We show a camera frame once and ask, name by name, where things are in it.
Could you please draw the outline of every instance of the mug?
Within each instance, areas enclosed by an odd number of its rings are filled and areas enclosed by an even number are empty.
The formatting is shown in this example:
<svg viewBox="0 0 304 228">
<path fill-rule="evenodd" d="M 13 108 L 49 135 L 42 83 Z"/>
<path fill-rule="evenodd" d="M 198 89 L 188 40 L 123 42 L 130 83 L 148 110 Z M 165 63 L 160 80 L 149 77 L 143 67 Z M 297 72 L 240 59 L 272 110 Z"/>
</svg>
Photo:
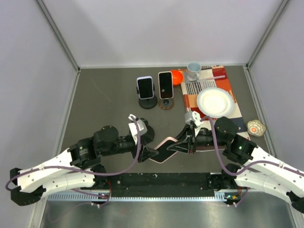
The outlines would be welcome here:
<svg viewBox="0 0 304 228">
<path fill-rule="evenodd" d="M 200 77 L 201 65 L 198 62 L 191 62 L 187 65 L 188 79 L 190 81 L 198 80 Z"/>
</svg>

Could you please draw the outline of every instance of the gray table surface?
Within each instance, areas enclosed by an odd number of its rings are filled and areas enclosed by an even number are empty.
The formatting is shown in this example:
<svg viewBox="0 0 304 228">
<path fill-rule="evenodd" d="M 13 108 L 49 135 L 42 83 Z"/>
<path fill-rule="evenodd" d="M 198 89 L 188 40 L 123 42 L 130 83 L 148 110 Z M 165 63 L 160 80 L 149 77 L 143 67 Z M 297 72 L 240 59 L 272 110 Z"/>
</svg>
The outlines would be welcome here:
<svg viewBox="0 0 304 228">
<path fill-rule="evenodd" d="M 162 110 L 158 105 L 150 110 L 138 105 L 136 78 L 152 76 L 158 91 L 157 74 L 172 67 L 85 69 L 81 71 L 69 116 L 62 149 L 78 140 L 90 137 L 105 125 L 115 126 L 120 135 L 128 134 L 128 116 L 146 118 L 155 131 L 150 147 L 155 147 L 168 136 L 175 137 L 184 127 L 186 113 L 180 86 L 174 88 L 175 105 Z M 257 119 L 257 112 L 242 66 L 227 66 L 228 78 L 235 93 L 244 121 Z M 267 149 L 264 138 L 252 140 Z M 102 158 L 107 172 L 120 171 L 132 162 L 130 153 Z M 163 164 L 145 161 L 130 172 L 218 172 L 221 167 L 214 151 L 194 155 L 178 153 Z"/>
<path fill-rule="evenodd" d="M 174 88 L 175 106 L 168 111 L 158 106 L 144 110 L 138 105 L 135 79 L 172 69 L 119 68 L 82 70 L 77 85 L 62 149 L 90 137 L 104 125 L 113 125 L 120 135 L 128 134 L 128 115 L 149 120 L 155 130 L 151 147 L 165 137 L 176 136 L 184 126 L 185 108 L 181 89 Z M 228 78 L 245 122 L 257 119 L 255 106 L 242 66 L 227 66 Z M 264 138 L 252 140 L 267 150 Z M 132 162 L 127 153 L 104 157 L 107 172 L 120 171 Z M 177 154 L 164 164 L 145 161 L 131 172 L 217 172 L 221 168 L 214 151 Z M 51 219 L 57 219 L 79 202 L 48 202 Z M 250 193 L 238 208 L 218 202 L 113 202 L 101 209 L 83 205 L 51 224 L 46 214 L 41 228 L 294 228 L 287 204 L 263 193 Z"/>
</svg>

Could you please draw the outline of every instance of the tilted smartphone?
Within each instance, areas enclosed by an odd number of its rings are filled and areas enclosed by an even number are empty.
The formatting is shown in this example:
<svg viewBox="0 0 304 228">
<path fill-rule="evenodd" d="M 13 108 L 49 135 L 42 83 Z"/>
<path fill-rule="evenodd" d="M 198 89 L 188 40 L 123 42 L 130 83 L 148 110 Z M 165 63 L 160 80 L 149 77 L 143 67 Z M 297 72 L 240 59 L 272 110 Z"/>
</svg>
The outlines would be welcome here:
<svg viewBox="0 0 304 228">
<path fill-rule="evenodd" d="M 137 78 L 137 89 L 140 99 L 150 99 L 154 97 L 153 80 L 151 76 Z"/>
<path fill-rule="evenodd" d="M 177 153 L 176 151 L 167 150 L 167 147 L 174 142 L 177 142 L 177 140 L 172 137 L 165 138 L 164 141 L 162 141 L 159 145 L 156 146 L 156 148 L 154 148 L 155 150 L 158 150 L 159 154 L 151 157 L 150 160 L 159 164 L 162 164 L 167 161 L 170 157 Z"/>
<path fill-rule="evenodd" d="M 173 98 L 173 75 L 171 71 L 159 72 L 158 83 L 160 88 L 160 99 Z"/>
</svg>

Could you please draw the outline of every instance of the orange bowl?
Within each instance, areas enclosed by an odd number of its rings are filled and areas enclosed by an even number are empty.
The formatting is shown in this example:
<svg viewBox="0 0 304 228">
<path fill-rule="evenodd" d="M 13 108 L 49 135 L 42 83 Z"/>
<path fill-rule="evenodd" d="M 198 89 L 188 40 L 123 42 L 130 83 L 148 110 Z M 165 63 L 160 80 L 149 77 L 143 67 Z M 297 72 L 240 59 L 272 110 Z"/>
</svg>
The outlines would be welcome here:
<svg viewBox="0 0 304 228">
<path fill-rule="evenodd" d="M 180 85 L 184 79 L 182 72 L 179 70 L 171 70 L 171 72 L 173 76 L 173 85 L 174 86 Z"/>
</svg>

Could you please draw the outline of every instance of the patterned cloth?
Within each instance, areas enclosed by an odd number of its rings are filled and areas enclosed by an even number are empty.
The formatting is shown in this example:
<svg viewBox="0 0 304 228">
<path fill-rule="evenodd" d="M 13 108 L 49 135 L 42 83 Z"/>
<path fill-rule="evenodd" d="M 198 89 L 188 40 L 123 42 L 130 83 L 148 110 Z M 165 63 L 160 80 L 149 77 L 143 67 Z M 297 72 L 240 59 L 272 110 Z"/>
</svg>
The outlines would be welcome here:
<svg viewBox="0 0 304 228">
<path fill-rule="evenodd" d="M 203 114 L 197 105 L 197 96 L 205 88 L 210 88 L 210 87 L 217 87 L 226 90 L 233 98 L 234 100 L 234 109 L 232 113 L 227 116 L 229 119 L 231 119 L 237 126 L 239 126 L 238 134 L 245 137 L 249 138 L 249 134 L 247 132 L 247 126 L 244 123 L 241 111 L 238 107 L 238 103 L 236 98 L 234 97 L 234 94 L 232 92 L 232 88 L 230 85 L 230 82 L 227 78 L 227 74 L 225 71 L 225 68 L 223 66 L 204 66 L 202 67 L 200 73 L 199 73 L 199 79 L 204 79 L 204 78 L 211 78 L 211 77 L 216 77 L 216 76 L 225 76 L 223 78 L 217 78 L 213 80 L 208 80 L 205 82 L 197 82 L 197 81 L 192 81 L 187 77 L 187 70 L 180 70 L 183 75 L 184 75 L 184 80 L 181 83 L 181 91 L 184 97 L 184 103 L 186 107 L 186 111 L 196 111 L 200 114 L 201 118 L 205 116 Z M 211 125 L 209 121 L 204 121 L 202 124 L 203 127 L 206 127 L 208 129 L 211 129 Z"/>
</svg>

